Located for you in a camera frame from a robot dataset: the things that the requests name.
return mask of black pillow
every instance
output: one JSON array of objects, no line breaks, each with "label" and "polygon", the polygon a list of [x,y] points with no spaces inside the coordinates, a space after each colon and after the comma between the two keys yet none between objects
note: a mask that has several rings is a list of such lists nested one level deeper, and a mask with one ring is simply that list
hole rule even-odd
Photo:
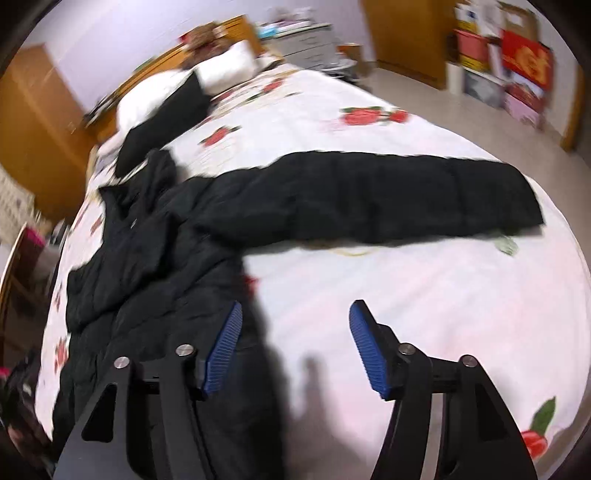
[{"label": "black pillow", "polygon": [[210,101],[193,72],[152,117],[129,131],[117,158],[115,176],[125,177],[150,150],[162,148],[204,120]]}]

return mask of stuffed toy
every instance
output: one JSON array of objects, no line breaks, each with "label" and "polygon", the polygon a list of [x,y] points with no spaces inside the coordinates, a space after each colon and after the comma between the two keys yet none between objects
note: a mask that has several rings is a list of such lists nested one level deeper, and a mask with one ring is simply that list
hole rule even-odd
[{"label": "stuffed toy", "polygon": [[183,36],[187,46],[188,56],[181,65],[181,68],[188,70],[204,60],[217,57],[228,51],[233,41],[228,37],[217,38],[215,29],[218,24],[210,22],[192,29]]}]

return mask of floral bedspread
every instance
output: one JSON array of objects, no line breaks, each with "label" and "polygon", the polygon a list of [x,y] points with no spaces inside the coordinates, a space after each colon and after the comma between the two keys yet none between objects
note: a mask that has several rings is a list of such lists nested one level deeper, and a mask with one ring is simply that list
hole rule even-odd
[{"label": "floral bedspread", "polygon": [[[202,124],[169,145],[185,176],[265,166],[307,150],[496,160],[412,112],[289,65],[221,94],[215,104]],[[112,181],[112,170],[91,180],[59,267],[35,405],[49,436],[59,374],[68,361],[67,274],[100,245],[104,209],[96,189]],[[545,226],[508,239],[511,249],[483,236],[248,252],[248,284],[285,376],[292,471],[312,475],[338,465],[342,478],[365,480],[382,446],[392,405],[371,390],[349,333],[348,308],[356,299],[365,299],[380,323],[427,355],[476,356],[531,456],[539,458],[549,445],[552,450],[552,438],[573,421],[587,381],[591,282],[568,223],[531,184]],[[550,362],[556,344],[569,354]],[[348,453],[335,460],[336,452]]]}]

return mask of black jacket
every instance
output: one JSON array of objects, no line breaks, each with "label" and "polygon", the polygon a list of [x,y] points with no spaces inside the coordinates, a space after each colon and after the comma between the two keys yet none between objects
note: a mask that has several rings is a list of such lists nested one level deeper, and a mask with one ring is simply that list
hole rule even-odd
[{"label": "black jacket", "polygon": [[72,334],[54,410],[63,446],[97,382],[122,355],[159,358],[199,344],[234,301],[243,330],[221,392],[200,404],[221,480],[283,477],[281,416],[241,254],[283,240],[379,244],[426,235],[516,231],[542,223],[526,179],[490,161],[305,152],[266,168],[177,184],[166,150],[103,187],[103,244],[69,275]]}]

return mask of jacket sleeve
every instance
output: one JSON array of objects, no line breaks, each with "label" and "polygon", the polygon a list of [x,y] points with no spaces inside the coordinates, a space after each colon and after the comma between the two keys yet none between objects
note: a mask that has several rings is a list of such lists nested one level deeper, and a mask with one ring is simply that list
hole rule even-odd
[{"label": "jacket sleeve", "polygon": [[197,210],[200,227],[243,247],[319,239],[375,244],[543,223],[529,182],[505,163],[316,151],[225,173]]}]

